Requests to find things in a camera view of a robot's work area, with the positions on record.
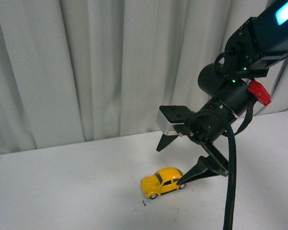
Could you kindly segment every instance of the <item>car wheel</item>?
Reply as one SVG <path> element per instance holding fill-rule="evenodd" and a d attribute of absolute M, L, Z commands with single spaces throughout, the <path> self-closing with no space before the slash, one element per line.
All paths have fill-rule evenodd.
<path fill-rule="evenodd" d="M 150 199 L 151 199 L 151 200 L 156 199 L 157 196 L 158 196 L 157 194 L 152 194 L 152 195 L 150 196 Z"/>
<path fill-rule="evenodd" d="M 182 184 L 181 186 L 179 186 L 179 189 L 184 189 L 185 186 L 186 184 Z"/>

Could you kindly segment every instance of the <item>cyan led light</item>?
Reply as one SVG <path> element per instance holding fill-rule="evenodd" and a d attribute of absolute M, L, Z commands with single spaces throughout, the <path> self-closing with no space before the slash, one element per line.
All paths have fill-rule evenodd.
<path fill-rule="evenodd" d="M 275 17 L 279 25 L 288 20 L 288 2 L 276 12 Z"/>

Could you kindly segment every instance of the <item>cable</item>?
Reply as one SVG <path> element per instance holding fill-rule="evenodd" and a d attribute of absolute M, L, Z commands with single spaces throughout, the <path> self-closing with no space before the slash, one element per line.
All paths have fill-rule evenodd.
<path fill-rule="evenodd" d="M 215 73 L 216 73 L 216 67 L 218 66 L 219 64 L 219 61 L 222 59 L 222 58 L 225 58 L 226 56 L 228 55 L 234 55 L 235 52 L 234 51 L 225 51 L 221 54 L 219 54 L 219 56 L 216 57 L 216 60 L 215 60 Z"/>

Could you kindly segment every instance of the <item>toy car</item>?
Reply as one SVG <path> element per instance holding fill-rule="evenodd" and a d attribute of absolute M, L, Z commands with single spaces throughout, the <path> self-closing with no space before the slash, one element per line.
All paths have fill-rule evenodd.
<path fill-rule="evenodd" d="M 141 180 L 142 192 L 146 198 L 153 200 L 157 196 L 183 189 L 186 184 L 179 186 L 176 183 L 184 174 L 177 168 L 160 169 L 154 175 Z"/>

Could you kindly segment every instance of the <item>black cable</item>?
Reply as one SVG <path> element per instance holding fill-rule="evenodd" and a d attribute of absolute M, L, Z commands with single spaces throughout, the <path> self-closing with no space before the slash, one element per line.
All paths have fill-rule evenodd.
<path fill-rule="evenodd" d="M 222 58 L 225 58 L 226 56 L 228 55 L 234 55 L 235 52 L 234 51 L 225 51 L 221 54 L 219 54 L 219 56 L 216 57 L 215 59 L 215 73 L 216 73 L 216 67 L 218 66 L 219 64 L 219 61 L 222 59 Z"/>
<path fill-rule="evenodd" d="M 234 207 L 235 207 L 235 196 L 236 196 L 236 180 L 237 180 L 237 151 L 234 131 L 225 117 L 220 117 L 220 114 L 214 110 L 200 110 L 199 112 L 192 115 L 187 123 L 188 127 L 192 122 L 204 115 L 212 115 L 223 120 L 223 124 L 226 126 L 226 133 L 228 138 L 228 185 L 224 212 L 224 223 L 223 230 L 232 230 L 233 219 L 234 219 Z"/>

